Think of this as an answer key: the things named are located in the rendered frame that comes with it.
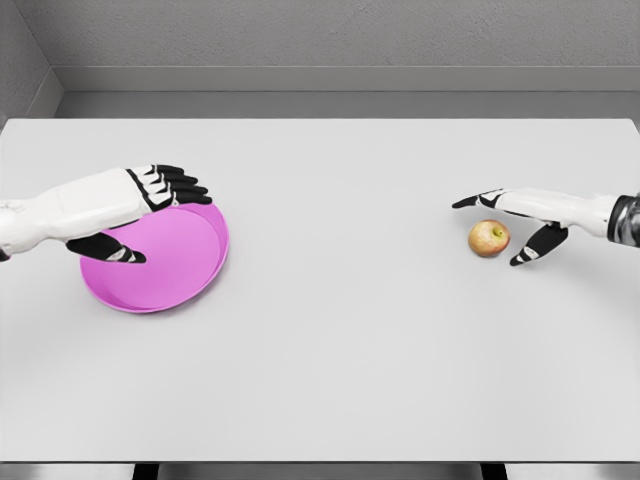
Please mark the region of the yellow-red apple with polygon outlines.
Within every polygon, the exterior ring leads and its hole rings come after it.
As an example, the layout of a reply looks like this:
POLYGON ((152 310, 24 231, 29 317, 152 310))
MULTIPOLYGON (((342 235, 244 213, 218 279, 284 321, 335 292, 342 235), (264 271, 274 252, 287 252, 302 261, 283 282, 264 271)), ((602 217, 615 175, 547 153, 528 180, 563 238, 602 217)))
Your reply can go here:
POLYGON ((511 240, 510 230, 497 220, 483 220, 474 224, 467 237, 471 250, 480 257, 494 257, 502 253, 511 240))

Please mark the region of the pink round plate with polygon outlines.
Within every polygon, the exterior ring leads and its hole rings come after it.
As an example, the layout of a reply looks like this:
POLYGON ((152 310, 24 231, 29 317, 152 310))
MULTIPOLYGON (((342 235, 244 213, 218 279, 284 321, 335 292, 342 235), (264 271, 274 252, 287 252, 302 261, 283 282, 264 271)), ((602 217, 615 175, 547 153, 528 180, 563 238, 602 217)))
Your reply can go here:
POLYGON ((95 298, 125 312, 157 312, 190 300, 217 276, 229 250, 227 222, 214 204, 170 207, 109 234, 146 261, 82 257, 80 271, 95 298))

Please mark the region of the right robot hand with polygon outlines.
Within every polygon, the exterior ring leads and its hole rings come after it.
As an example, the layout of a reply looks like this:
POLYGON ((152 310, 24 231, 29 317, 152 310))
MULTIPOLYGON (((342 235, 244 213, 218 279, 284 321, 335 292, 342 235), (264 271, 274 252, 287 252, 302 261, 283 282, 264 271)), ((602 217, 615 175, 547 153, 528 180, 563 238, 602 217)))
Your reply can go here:
POLYGON ((484 206, 519 217, 534 218, 544 225, 509 262, 512 267, 538 260, 564 243, 574 220, 578 198, 534 188, 497 189, 463 198, 453 209, 484 206))

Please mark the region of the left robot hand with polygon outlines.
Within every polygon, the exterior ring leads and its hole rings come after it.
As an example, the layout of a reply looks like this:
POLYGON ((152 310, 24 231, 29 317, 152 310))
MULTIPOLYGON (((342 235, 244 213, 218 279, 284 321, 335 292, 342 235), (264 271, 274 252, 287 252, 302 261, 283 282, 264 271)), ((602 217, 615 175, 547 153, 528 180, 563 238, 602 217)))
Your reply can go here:
POLYGON ((43 195, 46 237, 103 262, 143 264, 145 255, 107 234, 152 213, 212 198, 182 168, 152 164, 114 168, 55 187, 43 195))

